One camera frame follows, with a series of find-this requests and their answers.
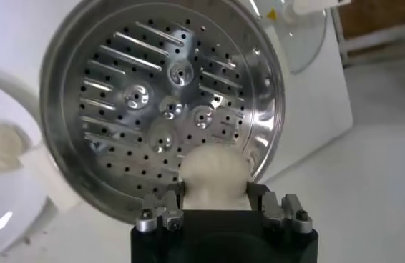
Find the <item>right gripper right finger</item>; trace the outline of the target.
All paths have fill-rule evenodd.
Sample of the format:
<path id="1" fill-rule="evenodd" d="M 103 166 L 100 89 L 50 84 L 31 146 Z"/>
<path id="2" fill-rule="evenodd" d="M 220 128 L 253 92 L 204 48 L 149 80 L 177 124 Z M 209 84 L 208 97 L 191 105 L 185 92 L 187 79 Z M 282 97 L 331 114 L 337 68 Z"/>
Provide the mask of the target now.
<path id="1" fill-rule="evenodd" d="M 281 199 L 264 184 L 247 183 L 246 193 L 253 211 L 263 214 L 267 227 L 292 229 L 296 233 L 311 233 L 313 220 L 302 207 L 296 194 Z"/>

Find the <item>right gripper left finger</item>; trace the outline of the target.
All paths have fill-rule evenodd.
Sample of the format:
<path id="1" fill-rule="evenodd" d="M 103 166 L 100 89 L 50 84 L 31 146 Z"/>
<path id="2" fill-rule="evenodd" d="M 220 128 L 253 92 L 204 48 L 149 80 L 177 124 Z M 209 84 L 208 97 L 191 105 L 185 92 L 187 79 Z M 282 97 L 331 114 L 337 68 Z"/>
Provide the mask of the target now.
<path id="1" fill-rule="evenodd" d="M 158 229 L 158 223 L 161 221 L 166 230 L 179 230 L 184 221 L 184 196 L 184 182 L 171 184 L 162 195 L 146 194 L 142 200 L 140 214 L 135 220 L 135 229 L 141 233 L 150 233 Z"/>

